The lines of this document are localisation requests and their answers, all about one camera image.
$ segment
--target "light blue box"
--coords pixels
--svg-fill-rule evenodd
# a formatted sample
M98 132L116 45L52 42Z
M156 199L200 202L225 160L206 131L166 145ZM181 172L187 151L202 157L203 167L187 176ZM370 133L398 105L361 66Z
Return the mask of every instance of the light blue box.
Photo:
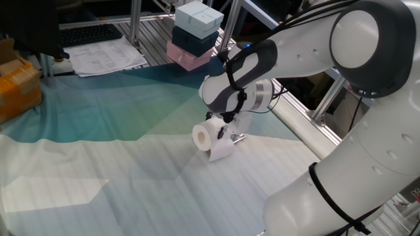
M223 16L217 10L193 1L176 9L175 25L199 39L204 39L220 28Z

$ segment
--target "toilet paper roll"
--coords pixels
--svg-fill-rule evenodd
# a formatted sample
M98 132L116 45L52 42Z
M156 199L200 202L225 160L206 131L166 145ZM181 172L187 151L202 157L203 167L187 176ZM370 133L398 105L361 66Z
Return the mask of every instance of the toilet paper roll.
M219 131L226 123L217 117L213 117L204 121L203 123L196 125L192 129L192 139L196 143L197 148L202 151L209 151L211 149L211 144L214 144L217 141L217 136Z
M209 161L215 161L234 152L235 145L230 139L231 130L226 130L221 139L217 138L221 128L225 126L226 123L222 119L213 117L192 129L192 138L198 149L210 150Z
M227 157L234 151L235 144L230 138L223 138L221 140L217 140L211 145L209 161L216 161L217 159L220 159L222 157Z

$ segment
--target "paper document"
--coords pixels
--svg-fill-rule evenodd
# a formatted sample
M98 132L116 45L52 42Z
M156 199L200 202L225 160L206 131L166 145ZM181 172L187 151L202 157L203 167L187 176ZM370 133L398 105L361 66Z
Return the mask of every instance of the paper document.
M147 64L146 59L125 37L64 49L74 71L81 77L104 75Z

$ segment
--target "cardboard box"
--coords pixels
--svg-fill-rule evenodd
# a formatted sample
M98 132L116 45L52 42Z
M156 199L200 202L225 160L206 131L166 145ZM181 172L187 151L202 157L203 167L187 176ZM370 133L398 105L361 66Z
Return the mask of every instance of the cardboard box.
M0 70L4 75L0 77L0 124L38 106L42 101L41 72L14 52L13 45L13 39L0 41Z
M199 39L178 26L172 29L172 43L194 56L202 56L213 48L218 36L219 33L216 31L204 39Z
M193 1L176 9L175 25L199 39L204 39L220 28L223 16L217 10Z
M208 62L210 62L213 49L208 50L200 57L194 56L189 52L178 48L172 42L168 41L166 55L182 66L187 71L192 71Z

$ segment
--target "white fabric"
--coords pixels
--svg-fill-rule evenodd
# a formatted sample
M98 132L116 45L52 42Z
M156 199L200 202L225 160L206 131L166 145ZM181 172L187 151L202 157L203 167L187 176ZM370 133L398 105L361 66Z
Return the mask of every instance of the white fabric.
M263 206L318 158L300 141L247 135L209 163L191 134L34 144L0 136L15 236L256 235Z

